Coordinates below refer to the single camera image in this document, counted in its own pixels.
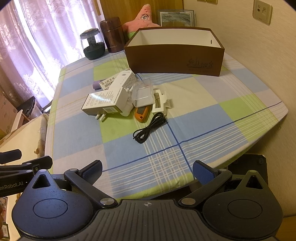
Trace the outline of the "olive white small box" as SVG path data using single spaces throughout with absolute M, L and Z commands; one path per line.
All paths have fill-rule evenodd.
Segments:
M 103 90 L 88 94 L 81 110 L 88 115 L 104 113 L 121 113 L 127 100 L 127 93 L 121 87 L 116 90 Z

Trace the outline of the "orange black handheld device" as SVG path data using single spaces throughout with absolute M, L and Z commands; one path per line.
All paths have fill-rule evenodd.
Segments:
M 136 108 L 135 110 L 135 119 L 140 122 L 140 123 L 144 123 L 145 120 L 147 119 L 147 116 L 149 114 L 149 110 L 150 110 L 150 106 L 142 106 L 140 108 Z

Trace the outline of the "white plastic clip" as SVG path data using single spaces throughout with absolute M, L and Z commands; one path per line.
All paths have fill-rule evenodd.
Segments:
M 164 116 L 167 116 L 167 109 L 171 109 L 171 102 L 168 99 L 166 92 L 162 93 L 160 89 L 155 89 L 152 113 L 162 113 Z

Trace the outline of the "purple cream tube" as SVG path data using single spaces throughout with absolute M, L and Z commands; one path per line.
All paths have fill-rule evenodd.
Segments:
M 95 91 L 104 90 L 104 88 L 101 86 L 101 82 L 102 80 L 97 80 L 93 82 L 92 87 Z

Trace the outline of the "white ointment carton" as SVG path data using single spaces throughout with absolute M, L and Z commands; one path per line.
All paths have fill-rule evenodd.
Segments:
M 123 87 L 128 88 L 128 79 L 133 72 L 128 68 L 123 70 L 105 80 L 102 80 L 99 85 L 103 90 L 108 90 L 112 84 L 114 83 L 113 87 Z

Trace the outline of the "clear plastic tray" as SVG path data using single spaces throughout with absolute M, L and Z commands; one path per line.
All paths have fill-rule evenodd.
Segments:
M 150 79 L 137 81 L 132 88 L 132 102 L 135 108 L 154 103 L 154 88 Z

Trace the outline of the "white wifi router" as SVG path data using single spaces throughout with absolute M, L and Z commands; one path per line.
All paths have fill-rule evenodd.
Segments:
M 131 74 L 131 76 L 128 79 L 128 88 L 123 88 L 125 90 L 125 92 L 127 93 L 127 100 L 125 101 L 125 104 L 123 105 L 122 108 L 120 108 L 121 110 L 121 115 L 122 116 L 128 116 L 131 112 L 131 110 L 133 109 L 133 104 L 132 104 L 132 88 L 133 85 L 137 82 L 137 78 L 135 76 L 134 73 Z M 119 88 L 119 87 L 113 87 L 114 83 L 112 84 L 112 86 L 110 87 L 112 90 Z

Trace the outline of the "cardboard boxes stack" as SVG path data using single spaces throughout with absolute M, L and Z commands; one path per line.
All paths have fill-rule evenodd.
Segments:
M 1 94 L 0 97 L 0 138 L 11 132 L 16 114 L 16 108 Z

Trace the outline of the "pink sheer curtain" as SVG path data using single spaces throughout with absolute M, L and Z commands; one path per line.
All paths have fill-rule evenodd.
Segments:
M 80 34 L 104 18 L 99 1 L 1 1 L 1 71 L 15 105 L 54 97 L 60 70 L 84 58 Z

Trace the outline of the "dark green glass lamp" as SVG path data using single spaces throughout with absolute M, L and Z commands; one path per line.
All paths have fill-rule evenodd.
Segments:
M 95 60 L 105 53 L 105 42 L 98 28 L 85 30 L 80 34 L 80 40 L 85 57 Z

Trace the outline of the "brown cylindrical canister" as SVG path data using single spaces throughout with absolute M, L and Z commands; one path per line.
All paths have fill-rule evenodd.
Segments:
M 119 17 L 102 20 L 99 24 L 109 53 L 123 51 L 126 41 Z

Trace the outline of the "pink starfish plush toy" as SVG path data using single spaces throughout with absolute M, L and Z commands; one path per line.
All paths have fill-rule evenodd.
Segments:
M 129 40 L 140 28 L 159 27 L 152 22 L 152 9 L 150 4 L 145 4 L 139 11 L 134 20 L 122 25 L 123 32 Z

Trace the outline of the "yellow wooden door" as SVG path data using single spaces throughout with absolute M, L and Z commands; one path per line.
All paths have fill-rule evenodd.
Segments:
M 159 20 L 158 10 L 183 9 L 182 0 L 102 0 L 100 1 L 105 19 L 119 17 L 121 24 L 132 21 L 145 4 L 152 10 L 152 21 Z

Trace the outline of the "glass picture frame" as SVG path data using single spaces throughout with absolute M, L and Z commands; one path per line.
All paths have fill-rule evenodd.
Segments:
M 195 13 L 187 9 L 158 10 L 158 24 L 162 27 L 194 27 Z

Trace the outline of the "beige wall socket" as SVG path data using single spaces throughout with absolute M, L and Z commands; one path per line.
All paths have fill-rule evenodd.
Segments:
M 254 19 L 270 25 L 271 17 L 273 13 L 273 6 L 260 0 L 253 1 L 253 12 L 252 16 Z

